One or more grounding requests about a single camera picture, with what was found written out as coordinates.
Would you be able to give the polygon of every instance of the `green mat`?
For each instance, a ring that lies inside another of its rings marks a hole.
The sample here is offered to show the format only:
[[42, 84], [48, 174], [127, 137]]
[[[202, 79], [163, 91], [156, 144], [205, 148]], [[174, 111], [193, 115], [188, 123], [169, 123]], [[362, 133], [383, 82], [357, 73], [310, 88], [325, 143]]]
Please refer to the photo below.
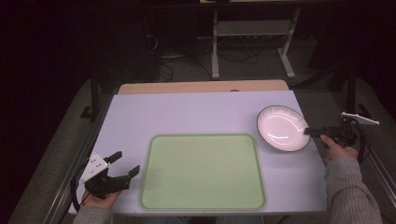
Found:
[[148, 210], [256, 210], [265, 194], [248, 134], [157, 135], [140, 203]]

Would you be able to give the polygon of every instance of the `black cable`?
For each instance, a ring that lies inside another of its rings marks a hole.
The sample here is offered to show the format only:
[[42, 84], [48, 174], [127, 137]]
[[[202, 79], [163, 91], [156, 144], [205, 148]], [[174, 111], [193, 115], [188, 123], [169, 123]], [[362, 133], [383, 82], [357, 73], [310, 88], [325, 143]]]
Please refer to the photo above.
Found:
[[369, 151], [367, 152], [367, 154], [366, 154], [366, 156], [363, 158], [363, 160], [361, 161], [361, 162], [364, 162], [370, 155], [371, 155], [371, 153], [372, 153], [372, 145], [371, 145], [371, 143], [366, 139], [366, 145], [369, 145], [368, 146], [368, 148], [369, 148]]
[[[229, 36], [219, 36], [219, 37], [221, 37], [223, 39], [220, 42], [218, 41], [218, 47], [222, 46], [229, 39]], [[212, 37], [210, 37], [210, 43], [206, 44], [203, 47], [198, 48], [198, 50], [195, 51], [195, 54], [199, 56], [199, 55], [203, 55], [206, 53], [210, 53], [210, 52], [212, 52], [212, 50], [213, 50], [213, 40], [212, 40]]]
[[[274, 43], [274, 41], [275, 41], [276, 39], [277, 39], [277, 38], [273, 37], [273, 38], [267, 43], [267, 45], [264, 46], [260, 51], [263, 51], [263, 50], [267, 49], [269, 46], [271, 46], [271, 45]], [[218, 51], [218, 55], [219, 55], [221, 58], [223, 58], [223, 59], [225, 59], [225, 60], [227, 60], [227, 61], [229, 61], [229, 62], [234, 62], [234, 63], [254, 64], [254, 63], [257, 63], [257, 62], [259, 61], [259, 54], [260, 54], [260, 51], [259, 51], [258, 53], [256, 53], [256, 52], [254, 52], [253, 50], [248, 50], [248, 48], [246, 47], [246, 45], [244, 45], [244, 43], [243, 43], [242, 40], [240, 40], [240, 39], [239, 39], [239, 45], [244, 49], [244, 50], [241, 50], [240, 52], [244, 52], [244, 53], [246, 53], [246, 55], [247, 55], [247, 57], [244, 58], [244, 59], [235, 57], [235, 56], [233, 56], [231, 53], [227, 53], [227, 52], [221, 51], [221, 50]], [[227, 58], [226, 56], [221, 55], [221, 54], [227, 54], [228, 56], [234, 58], [234, 60], [233, 60], [233, 59], [229, 59], [229, 58]], [[251, 58], [254, 58], [255, 60], [254, 60], [253, 62], [248, 62], [248, 60], [250, 60]]]
[[394, 222], [393, 222], [390, 218], [388, 218], [387, 216], [385, 216], [385, 214], [381, 213], [381, 217], [382, 217], [383, 219], [385, 219], [388, 223], [394, 224]]
[[87, 198], [90, 196], [91, 194], [88, 192], [87, 196], [84, 197], [84, 199], [82, 199], [81, 203], [79, 204], [80, 206], [82, 206], [82, 204], [85, 202], [85, 200], [87, 200]]
[[[165, 71], [162, 69], [162, 66], [168, 68], [168, 69], [170, 70], [170, 72], [169, 72], [169, 73], [165, 72]], [[166, 65], [166, 64], [164, 64], [164, 63], [160, 63], [159, 69], [160, 69], [160, 72], [161, 72], [162, 77], [165, 78], [165, 81], [164, 81], [164, 82], [173, 81], [174, 71], [173, 71], [173, 69], [172, 69], [170, 66], [168, 66], [168, 65]]]
[[290, 216], [283, 216], [283, 217], [277, 222], [277, 224], [282, 224], [288, 217], [290, 217]]
[[347, 118], [346, 121], [354, 121], [358, 127], [359, 135], [360, 135], [360, 140], [361, 140], [361, 145], [360, 145], [360, 150], [358, 154], [358, 162], [361, 164], [363, 162], [364, 158], [364, 151], [366, 149], [366, 138], [363, 132], [363, 128], [361, 127], [361, 124], [357, 119], [354, 118]]
[[76, 209], [76, 212], [79, 211], [79, 208], [81, 207], [81, 205], [78, 203], [78, 198], [77, 198], [77, 175], [78, 173], [81, 171], [81, 169], [85, 168], [87, 166], [88, 162], [84, 162], [83, 164], [81, 164], [77, 170], [74, 172], [72, 179], [70, 180], [70, 194], [72, 197], [72, 203]]
[[169, 62], [164, 62], [163, 65], [165, 65], [166, 63], [195, 63], [197, 65], [199, 65], [200, 67], [202, 67], [205, 72], [207, 73], [207, 75], [209, 76], [209, 79], [212, 78], [212, 76], [210, 75], [209, 71], [207, 70], [207, 68], [205, 68], [201, 63], [196, 62], [195, 60], [191, 59], [189, 60], [188, 57], [184, 57], [184, 58], [179, 58], [179, 59], [171, 59], [169, 60]]

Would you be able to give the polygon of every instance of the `sleeve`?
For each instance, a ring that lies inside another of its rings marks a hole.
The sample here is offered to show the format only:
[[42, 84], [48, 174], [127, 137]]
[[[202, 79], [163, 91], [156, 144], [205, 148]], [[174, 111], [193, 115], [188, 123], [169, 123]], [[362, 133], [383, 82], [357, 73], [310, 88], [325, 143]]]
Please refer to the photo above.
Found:
[[326, 168], [330, 223], [382, 223], [374, 196], [361, 182], [359, 163], [337, 157]]
[[113, 216], [114, 216], [113, 212], [109, 209], [82, 206], [79, 209], [78, 214], [74, 219], [73, 223], [74, 224], [112, 223]]

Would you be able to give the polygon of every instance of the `dark background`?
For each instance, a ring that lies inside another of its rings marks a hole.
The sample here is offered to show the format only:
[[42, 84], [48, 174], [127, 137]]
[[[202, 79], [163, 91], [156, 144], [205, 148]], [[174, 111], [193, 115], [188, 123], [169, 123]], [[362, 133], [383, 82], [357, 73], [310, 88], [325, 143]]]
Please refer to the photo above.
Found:
[[[0, 3], [2, 223], [9, 219], [73, 97], [93, 73], [108, 92], [124, 82], [157, 77], [141, 23], [147, 14], [85, 11], [77, 6], [78, 2], [59, 0]], [[312, 67], [324, 69], [350, 57], [359, 76], [396, 118], [393, 12], [386, 1], [332, 10], [305, 7], [295, 37], [322, 36]], [[163, 43], [188, 42], [211, 34], [210, 14], [158, 13], [150, 15], [149, 26]], [[165, 29], [172, 27], [172, 20], [178, 21], [178, 29]]]

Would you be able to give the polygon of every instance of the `cable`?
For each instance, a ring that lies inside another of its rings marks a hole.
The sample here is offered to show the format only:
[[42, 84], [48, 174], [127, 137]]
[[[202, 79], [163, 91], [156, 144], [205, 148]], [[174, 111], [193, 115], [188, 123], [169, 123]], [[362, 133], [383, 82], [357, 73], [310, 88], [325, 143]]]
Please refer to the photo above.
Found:
[[155, 51], [155, 49], [158, 47], [158, 39], [157, 39], [157, 37], [155, 37], [154, 35], [146, 35], [146, 37], [151, 37], [151, 38], [154, 38], [154, 40], [155, 40], [155, 45], [154, 45], [154, 47], [152, 48], [152, 50], [149, 50], [149, 51], [148, 51], [150, 54], [154, 55], [154, 51]]
[[[221, 37], [222, 40], [220, 42], [218, 42], [218, 47], [222, 46], [230, 38], [229, 36], [219, 36], [219, 37]], [[195, 54], [202, 55], [202, 54], [205, 54], [205, 53], [208, 53], [208, 52], [212, 52], [212, 50], [213, 50], [213, 38], [209, 37], [209, 39], [210, 39], [210, 42], [208, 44], [204, 45], [203, 47], [198, 48], [198, 50], [196, 50]]]
[[[258, 53], [254, 52], [253, 50], [248, 50], [246, 45], [242, 42], [241, 39], [238, 39], [239, 45], [244, 49], [240, 50], [240, 52], [246, 53], [247, 57], [246, 58], [238, 58], [233, 56], [231, 53], [227, 53], [226, 51], [218, 51], [218, 54], [221, 58], [229, 61], [229, 62], [234, 62], [234, 63], [244, 63], [244, 64], [254, 64], [259, 61], [259, 54], [261, 51], [267, 49], [271, 44], [274, 43], [275, 40], [279, 39], [279, 37], [273, 37]], [[232, 57], [233, 59], [227, 58], [227, 56], [221, 55], [221, 54], [227, 54], [228, 56]]]
[[385, 219], [388, 223], [394, 224], [394, 222], [393, 222], [390, 218], [388, 218], [387, 216], [385, 216], [385, 214], [381, 213], [381, 217], [382, 217], [383, 219]]
[[363, 129], [361, 127], [361, 124], [358, 122], [357, 119], [354, 118], [347, 118], [345, 119], [345, 121], [354, 121], [358, 127], [358, 131], [360, 134], [360, 140], [361, 140], [361, 145], [360, 145], [360, 150], [359, 150], [359, 154], [358, 154], [358, 162], [359, 164], [361, 164], [363, 162], [363, 158], [364, 158], [364, 151], [366, 149], [366, 138], [363, 132]]
[[367, 140], [367, 138], [366, 138], [366, 145], [369, 145], [368, 146], [368, 148], [369, 148], [369, 151], [367, 152], [367, 154], [366, 154], [366, 156], [363, 158], [363, 160], [361, 161], [361, 162], [364, 162], [370, 155], [371, 155], [371, 153], [372, 153], [372, 144]]
[[85, 202], [85, 200], [87, 200], [88, 196], [90, 196], [91, 194], [88, 192], [87, 196], [84, 197], [84, 199], [81, 201], [81, 203], [79, 204], [80, 206], [82, 206], [82, 204]]
[[196, 62], [194, 60], [188, 60], [188, 59], [186, 60], [186, 59], [187, 58], [184, 58], [184, 59], [172, 59], [171, 61], [166, 62], [166, 63], [195, 63], [195, 64], [199, 65], [200, 67], [202, 67], [205, 70], [206, 74], [209, 76], [209, 79], [212, 78], [212, 76], [210, 75], [209, 71], [201, 63], [198, 63], [198, 62]]
[[[168, 68], [170, 70], [170, 73], [167, 73], [167, 72], [163, 71], [161, 66], [164, 66], [164, 67]], [[173, 81], [174, 71], [169, 65], [166, 65], [164, 63], [160, 63], [159, 64], [159, 71], [160, 71], [162, 77], [165, 78], [164, 82]]]
[[198, 39], [198, 41], [203, 41], [203, 40], [207, 40], [207, 39], [209, 40], [209, 43], [207, 43], [206, 45], [200, 47], [200, 49], [198, 49], [197, 51], [200, 51], [202, 49], [206, 49], [207, 47], [210, 47], [210, 49], [212, 49], [211, 47], [213, 46], [213, 39], [212, 39], [211, 36], [204, 36], [203, 38]]
[[77, 175], [78, 173], [81, 171], [81, 169], [85, 168], [87, 166], [88, 162], [84, 162], [83, 164], [81, 164], [77, 170], [74, 172], [72, 179], [70, 180], [70, 194], [72, 197], [72, 203], [76, 209], [76, 212], [79, 211], [79, 208], [81, 207], [81, 205], [78, 203], [78, 198], [77, 198]]
[[290, 216], [283, 216], [276, 224], [282, 224], [288, 217]]

